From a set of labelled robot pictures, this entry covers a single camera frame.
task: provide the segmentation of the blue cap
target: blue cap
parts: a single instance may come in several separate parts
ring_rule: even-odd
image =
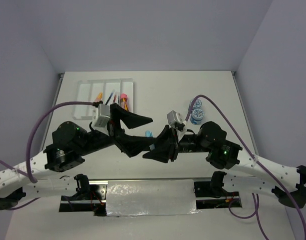
[[[153,137],[153,133],[151,131],[147,130],[145,132],[145,137],[152,138]]]

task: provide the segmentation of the pen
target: pen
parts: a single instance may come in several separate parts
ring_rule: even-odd
[[[108,102],[111,100],[111,98],[112,98],[114,92],[115,92],[115,90],[113,90],[113,91],[111,92],[111,94],[109,95],[108,100],[106,101],[105,105],[107,105]]]

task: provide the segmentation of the orange marker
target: orange marker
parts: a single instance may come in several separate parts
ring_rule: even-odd
[[[102,96],[103,96],[103,93],[100,92],[100,93],[97,95],[97,97],[96,97],[96,99],[95,99],[94,102],[99,102],[99,101],[101,101],[101,100],[102,100]]]

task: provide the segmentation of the cable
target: cable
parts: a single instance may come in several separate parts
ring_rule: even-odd
[[[256,215],[256,212],[257,212],[257,210],[258,210],[258,208],[259,208],[259,196],[258,196],[258,194],[257,194],[257,204],[255,204],[255,211],[254,211],[251,215],[249,215],[249,216],[238,216],[238,215],[236,215],[235,213],[233,213],[231,207],[232,207],[232,204],[235,203],[235,202],[237,202],[237,201],[239,201],[239,199],[232,200],[232,201],[229,203],[229,205],[228,205],[228,210],[229,210],[229,212],[230,212],[233,216],[235,216],[235,217],[237,217],[237,218],[239,218],[239,219],[250,219],[250,218],[252,218],[253,216]]]
[[[34,135],[38,129],[38,127],[40,126],[40,124],[42,123],[42,121],[54,110],[64,107],[64,106],[69,106],[69,105],[88,105],[88,106],[92,106],[93,103],[92,102],[87,102],[87,101],[67,101],[67,102],[62,102],[60,104],[57,104],[55,106],[53,106],[50,110],[48,110],[46,113],[44,113],[36,122],[36,124],[34,125],[28,140],[27,140],[27,145],[26,145],[26,154],[25,154],[25,161],[26,161],[26,170],[27,170],[27,175],[29,180],[31,181],[31,183],[35,184],[37,183],[36,178],[33,176],[32,174],[32,169],[31,169],[31,165],[30,165],[30,153],[31,153],[31,146],[32,146],[32,142],[33,142],[33,138]]]
[[[63,175],[63,176],[61,176],[59,179],[62,179],[62,178],[64,178],[64,177],[70,178],[70,176],[68,176],[68,175]]]
[[[14,170],[15,168],[13,168],[11,165],[8,165],[7,163],[3,162],[2,160],[0,160],[0,164],[2,164],[4,167],[8,168],[8,169],[11,169],[11,170]],[[28,174],[20,169],[17,169],[17,172],[19,174],[22,174],[24,175],[25,177],[28,177]]]
[[[101,205],[104,205],[103,204],[103,202],[98,198],[98,196],[95,194],[95,192],[92,192],[93,194],[94,194],[94,196],[97,198],[97,200],[99,200],[99,203],[101,204]]]
[[[13,168],[12,166],[8,165],[7,163],[3,162],[2,160],[0,160],[0,164],[2,164],[4,167],[6,167],[6,168],[8,168],[8,169],[11,169],[11,170],[14,170],[14,169],[15,169],[15,168]],[[18,172],[19,174],[22,174],[22,175],[28,177],[27,174],[26,174],[25,172],[23,172],[23,171],[21,171],[21,170],[19,170],[19,169],[17,170],[17,172]],[[25,206],[31,204],[32,202],[38,200],[38,199],[39,199],[39,197],[34,198],[34,199],[32,199],[31,201],[28,201],[27,203],[25,203],[25,204],[23,204],[23,205],[21,205],[21,206],[18,206],[18,207],[15,207],[15,208],[14,208],[14,207],[13,207],[13,208],[9,208],[9,209],[7,209],[7,210],[10,211],[10,210],[21,209],[21,208],[23,208],[23,207],[25,207]]]
[[[94,211],[93,205],[92,205],[92,193],[91,193],[91,210],[92,210],[92,212]]]
[[[71,210],[74,211],[74,207],[73,207],[73,204],[71,203],[71,201],[69,200],[68,196],[63,196],[66,201],[68,202],[68,205],[70,206]]]
[[[95,129],[92,127],[92,122],[90,122],[88,126],[89,126],[89,129],[90,129],[92,132],[95,131]]]
[[[262,227],[261,221],[259,220],[258,208],[257,208],[257,210],[255,210],[255,212],[256,212],[256,219],[257,219],[257,223],[258,223],[259,229],[261,230],[261,232],[262,232],[264,238],[265,238],[266,240],[269,240],[268,237],[267,237],[267,235],[266,235],[266,233],[264,232],[264,229],[263,229],[263,227]]]
[[[13,208],[9,208],[9,209],[7,209],[7,210],[18,210],[18,209],[21,209],[21,208],[23,208],[23,207],[26,207],[27,205],[29,205],[29,204],[31,204],[32,202],[34,202],[34,201],[36,201],[36,200],[38,200],[39,199],[39,197],[37,197],[37,198],[34,198],[34,199],[32,199],[31,201],[28,201],[27,203],[25,203],[25,204],[23,204],[23,205],[21,205],[21,206],[17,206],[17,207],[13,207]]]
[[[215,108],[216,110],[220,113],[220,115],[225,119],[225,121],[227,122],[227,124],[229,125],[229,127],[232,129],[232,131],[234,132],[234,134],[236,135],[236,137],[238,138],[238,140],[241,142],[241,144],[243,145],[243,147],[245,148],[245,150],[248,152],[248,154],[252,157],[252,159],[255,159],[255,155],[252,153],[252,151],[247,147],[246,143],[242,140],[242,138],[240,137],[240,135],[237,133],[237,131],[235,130],[235,128],[233,127],[233,125],[229,122],[229,120],[227,119],[227,117],[224,115],[224,113],[219,109],[219,107],[207,96],[205,95],[198,95],[196,96],[193,100],[192,100],[192,103],[188,109],[188,113],[186,115],[186,118],[185,120],[188,121],[189,119],[189,116],[192,112],[192,109],[193,109],[193,106],[194,106],[194,103],[195,101],[198,99],[198,98],[205,98],[206,100],[208,100]],[[303,224],[303,228],[304,228],[304,233],[305,233],[305,240],[306,240],[306,221],[305,221],[305,218],[303,216],[303,213],[302,211],[300,210],[298,204],[296,203],[295,199],[293,198],[293,196],[291,195],[291,193],[287,190],[287,188],[279,181],[279,179],[277,177],[275,177],[274,174],[272,174],[261,162],[257,161],[257,164],[262,167],[262,169],[264,169],[265,172],[267,172],[281,187],[282,189],[284,190],[284,192],[287,194],[287,196],[290,198],[290,200],[292,201],[293,205],[295,206],[298,214],[299,214],[299,217],[302,221],[302,224]]]

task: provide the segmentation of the black bracket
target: black bracket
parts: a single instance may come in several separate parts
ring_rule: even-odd
[[[296,188],[298,190],[291,192],[290,194],[295,199],[296,203],[298,204],[299,208],[302,209],[306,204],[306,166],[299,166],[297,167],[297,172],[300,174],[300,183],[296,184]],[[272,193],[276,195],[278,201],[290,208],[295,208],[294,204],[288,197],[288,195],[281,190],[279,187],[275,187],[272,189]]]
[[[125,134],[120,122],[123,121],[127,128],[133,129],[151,123],[153,119],[126,111],[116,103],[110,106],[110,110],[111,120],[108,123],[109,135],[113,138],[115,145],[130,158],[138,155],[156,141],[153,137],[138,137]]]

